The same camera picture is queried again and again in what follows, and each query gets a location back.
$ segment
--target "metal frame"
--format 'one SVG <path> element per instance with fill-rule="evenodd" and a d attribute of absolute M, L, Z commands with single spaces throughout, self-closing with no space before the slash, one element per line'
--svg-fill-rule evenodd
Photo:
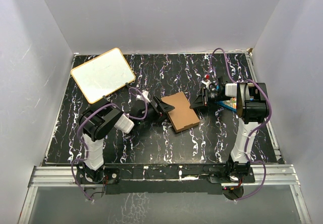
<path fill-rule="evenodd" d="M 293 193 L 296 208 L 301 219 L 302 224 L 311 224 L 311 219 L 309 217 L 303 195 L 299 185 L 290 185 L 291 191 Z"/>
<path fill-rule="evenodd" d="M 28 224 L 32 208 L 36 199 L 38 187 L 29 187 L 18 224 Z"/>
<path fill-rule="evenodd" d="M 243 185 L 260 185 L 263 179 L 263 166 L 251 165 L 255 177 L 255 183 L 244 183 Z M 168 181 L 184 181 L 185 179 L 174 179 Z M 299 185 L 293 165 L 268 164 L 266 165 L 265 185 Z M 234 186 L 235 183 L 222 183 L 222 186 Z M 29 182 L 30 187 L 77 187 L 72 176 L 71 167 L 35 167 Z M 87 184 L 86 187 L 102 187 L 102 184 Z"/>
<path fill-rule="evenodd" d="M 245 50 L 233 50 L 228 51 L 231 53 L 245 53 L 248 65 L 251 71 L 251 77 L 256 80 L 256 75 L 253 68 L 252 58 L 249 53 Z M 276 136 L 271 122 L 267 125 L 268 132 L 273 144 L 273 148 L 277 157 L 277 160 L 281 158 L 281 153 L 277 143 Z M 252 165 L 255 183 L 244 183 L 243 185 L 260 185 L 263 179 L 263 167 L 261 165 Z M 300 216 L 302 224 L 311 224 L 311 220 L 300 191 L 300 183 L 296 175 L 294 166 L 292 164 L 266 164 L 266 181 L 265 185 L 289 185 L 291 192 L 294 197 L 294 201 Z M 233 183 L 222 183 L 222 186 L 233 186 Z M 21 211 L 19 218 L 19 224 L 27 224 L 31 215 L 31 211 L 35 202 L 38 187 L 77 187 L 72 176 L 71 167 L 69 166 L 46 166 L 46 167 L 35 167 L 30 182 L 28 186 L 28 192 L 26 199 Z M 102 185 L 87 184 L 83 187 L 102 187 Z"/>

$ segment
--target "floor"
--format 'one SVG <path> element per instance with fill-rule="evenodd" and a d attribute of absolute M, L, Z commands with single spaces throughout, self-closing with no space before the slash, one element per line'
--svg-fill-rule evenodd
<path fill-rule="evenodd" d="M 254 188 L 246 186 L 245 191 Z M 78 188 L 38 188 L 29 224 L 302 223 L 288 185 L 264 186 L 237 203 L 206 193 L 130 193 L 102 198 L 96 194 L 94 204 L 84 199 Z"/>
<path fill-rule="evenodd" d="M 95 55 L 78 55 L 76 67 Z M 149 91 L 149 96 L 167 96 L 183 91 L 192 101 L 200 90 L 200 82 L 209 67 L 209 54 L 134 54 L 125 55 L 136 74 L 134 87 Z M 251 79 L 245 53 L 229 53 L 235 80 Z M 228 81 L 224 56 L 212 59 L 211 80 L 223 76 Z M 115 92 L 110 101 L 128 111 L 134 98 L 127 88 Z M 55 130 L 43 165 L 70 164 L 83 157 L 84 149 L 76 138 L 78 117 L 89 106 L 72 77 L 69 78 Z M 200 125 L 176 134 L 169 120 L 159 124 L 141 124 L 131 134 L 112 130 L 105 139 L 106 163 L 213 163 L 225 162 L 234 146 L 238 119 L 234 112 L 219 105 L 197 111 Z M 252 148 L 253 160 L 276 163 L 268 129 L 258 131 Z"/>

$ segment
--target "white enclosure wall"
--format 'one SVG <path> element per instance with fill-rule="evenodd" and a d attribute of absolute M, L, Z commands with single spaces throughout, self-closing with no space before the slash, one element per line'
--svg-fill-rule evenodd
<path fill-rule="evenodd" d="M 295 166 L 313 223 L 323 201 L 323 0 L 281 0 L 254 49 L 283 157 Z"/>
<path fill-rule="evenodd" d="M 254 47 L 279 0 L 45 0 L 73 52 Z"/>
<path fill-rule="evenodd" d="M 16 223 L 53 130 L 72 52 L 44 0 L 0 0 L 1 223 Z"/>

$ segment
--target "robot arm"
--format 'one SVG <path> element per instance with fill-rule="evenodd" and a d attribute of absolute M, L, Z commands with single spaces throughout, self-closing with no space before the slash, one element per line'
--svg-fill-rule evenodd
<path fill-rule="evenodd" d="M 209 102 L 219 102 L 228 100 L 231 97 L 237 98 L 237 114 L 239 117 L 239 129 L 234 148 L 231 151 L 233 162 L 247 163 L 250 156 L 256 132 L 249 134 L 269 115 L 266 100 L 262 94 L 250 83 L 224 83 L 222 77 L 218 80 L 218 85 L 209 80 L 202 81 L 205 86 L 201 88 L 201 93 L 191 104 L 191 108 L 206 107 Z M 258 83 L 260 88 L 267 95 L 266 85 Z"/>
<path fill-rule="evenodd" d="M 173 110 L 174 107 L 162 102 L 156 96 L 150 101 L 147 98 L 147 94 L 148 92 L 143 92 L 142 95 L 147 102 L 145 121 L 162 121 L 167 117 L 166 113 Z M 130 114 L 132 118 L 141 119 L 144 116 L 146 106 L 142 98 L 138 97 L 137 99 L 131 107 Z M 83 127 L 82 137 L 88 149 L 85 149 L 85 156 L 87 158 L 83 162 L 83 169 L 78 168 L 78 170 L 82 172 L 87 181 L 94 183 L 100 182 L 103 178 L 103 140 L 106 135 L 113 127 L 128 134 L 136 123 L 140 124 L 140 120 L 132 121 L 121 109 L 112 105 L 90 117 L 105 105 L 109 105 L 109 101 L 106 98 L 101 99 L 84 111 L 79 119 L 80 125 L 87 121 Z"/>

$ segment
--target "cardboard box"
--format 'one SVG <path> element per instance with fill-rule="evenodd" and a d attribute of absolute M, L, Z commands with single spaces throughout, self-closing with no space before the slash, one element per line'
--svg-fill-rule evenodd
<path fill-rule="evenodd" d="M 168 112 L 168 116 L 176 133 L 198 126 L 200 123 L 195 111 L 190 109 L 190 102 L 183 92 L 163 97 L 161 100 L 175 107 Z"/>

